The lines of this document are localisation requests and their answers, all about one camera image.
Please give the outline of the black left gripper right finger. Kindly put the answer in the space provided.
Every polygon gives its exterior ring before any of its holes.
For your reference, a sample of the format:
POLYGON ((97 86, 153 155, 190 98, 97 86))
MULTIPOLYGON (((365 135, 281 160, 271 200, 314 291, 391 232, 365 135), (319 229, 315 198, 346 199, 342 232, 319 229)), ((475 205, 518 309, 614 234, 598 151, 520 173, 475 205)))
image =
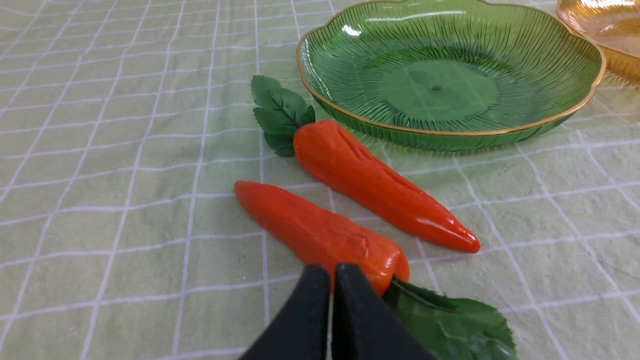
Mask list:
POLYGON ((356 264, 334 272, 334 360, 434 360, 397 319, 356 264))

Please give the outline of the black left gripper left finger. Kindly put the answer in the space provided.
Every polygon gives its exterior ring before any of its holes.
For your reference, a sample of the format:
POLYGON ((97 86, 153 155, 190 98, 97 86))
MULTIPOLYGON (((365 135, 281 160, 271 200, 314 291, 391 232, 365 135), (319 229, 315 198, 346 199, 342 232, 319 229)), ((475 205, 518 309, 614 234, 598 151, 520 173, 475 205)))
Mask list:
POLYGON ((324 360, 327 355, 330 277, 306 265, 295 289, 242 360, 324 360))

